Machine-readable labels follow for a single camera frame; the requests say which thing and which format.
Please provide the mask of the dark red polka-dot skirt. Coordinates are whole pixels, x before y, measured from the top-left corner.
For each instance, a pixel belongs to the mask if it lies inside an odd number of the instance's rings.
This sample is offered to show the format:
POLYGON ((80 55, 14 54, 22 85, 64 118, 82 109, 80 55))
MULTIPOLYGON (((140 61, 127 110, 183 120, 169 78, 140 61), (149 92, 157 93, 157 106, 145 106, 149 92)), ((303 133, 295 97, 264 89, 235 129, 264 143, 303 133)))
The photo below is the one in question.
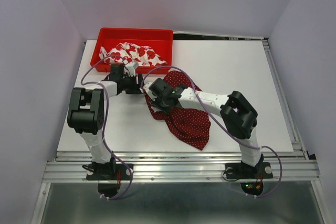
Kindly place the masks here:
POLYGON ((206 112, 196 109, 173 108, 164 113, 150 104, 152 99, 146 94, 145 100, 150 114, 157 121, 164 121, 169 131, 180 141, 198 150, 203 150, 209 142, 211 122, 206 112))

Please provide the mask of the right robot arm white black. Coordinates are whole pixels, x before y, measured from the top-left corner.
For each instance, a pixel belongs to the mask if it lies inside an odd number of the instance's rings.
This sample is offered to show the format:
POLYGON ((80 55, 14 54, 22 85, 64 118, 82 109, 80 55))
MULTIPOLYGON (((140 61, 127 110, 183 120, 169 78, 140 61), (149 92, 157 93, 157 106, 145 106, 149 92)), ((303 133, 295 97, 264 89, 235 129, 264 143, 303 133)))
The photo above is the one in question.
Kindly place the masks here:
POLYGON ((196 90, 193 83, 190 87, 179 84, 174 88, 161 78, 147 82, 143 90, 150 103, 166 114, 180 108, 204 111, 212 118, 220 116, 224 125, 219 126, 239 144, 243 174, 253 177, 260 172, 263 158, 255 133, 258 113, 240 92, 206 93, 196 90))

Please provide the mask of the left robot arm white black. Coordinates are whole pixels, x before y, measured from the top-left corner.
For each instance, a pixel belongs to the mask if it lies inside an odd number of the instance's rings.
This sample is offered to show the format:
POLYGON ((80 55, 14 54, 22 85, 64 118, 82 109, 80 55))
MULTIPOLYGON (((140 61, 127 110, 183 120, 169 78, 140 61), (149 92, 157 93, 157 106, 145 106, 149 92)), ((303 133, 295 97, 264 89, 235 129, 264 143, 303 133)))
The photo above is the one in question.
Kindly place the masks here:
POLYGON ((137 77, 138 64, 112 64, 110 73, 99 82, 88 82, 88 86, 73 88, 67 115, 68 126, 78 133, 88 147, 92 161, 83 168, 106 179, 117 172, 116 158, 107 146, 104 130, 107 122, 109 98, 122 92, 141 94, 137 77))

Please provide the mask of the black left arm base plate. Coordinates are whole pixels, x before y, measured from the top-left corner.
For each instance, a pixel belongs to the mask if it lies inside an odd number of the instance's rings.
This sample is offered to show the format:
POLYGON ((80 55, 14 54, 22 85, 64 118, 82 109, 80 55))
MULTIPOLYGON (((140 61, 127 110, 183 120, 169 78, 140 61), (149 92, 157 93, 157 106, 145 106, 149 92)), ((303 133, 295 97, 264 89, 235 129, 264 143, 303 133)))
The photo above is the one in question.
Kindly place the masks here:
POLYGON ((130 181, 131 174, 123 164, 116 164, 114 167, 108 164, 82 165, 86 171, 88 181, 130 181))

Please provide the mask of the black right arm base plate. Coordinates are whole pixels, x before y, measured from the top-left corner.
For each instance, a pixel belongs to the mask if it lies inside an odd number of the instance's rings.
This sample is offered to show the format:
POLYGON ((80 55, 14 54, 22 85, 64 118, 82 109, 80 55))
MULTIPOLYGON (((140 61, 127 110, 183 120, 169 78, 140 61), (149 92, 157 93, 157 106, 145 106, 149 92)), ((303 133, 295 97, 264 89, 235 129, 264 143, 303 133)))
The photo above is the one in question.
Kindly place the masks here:
POLYGON ((227 163, 223 171, 223 178, 228 181, 271 179, 273 178, 272 168, 269 162, 262 162, 256 167, 240 163, 227 163))

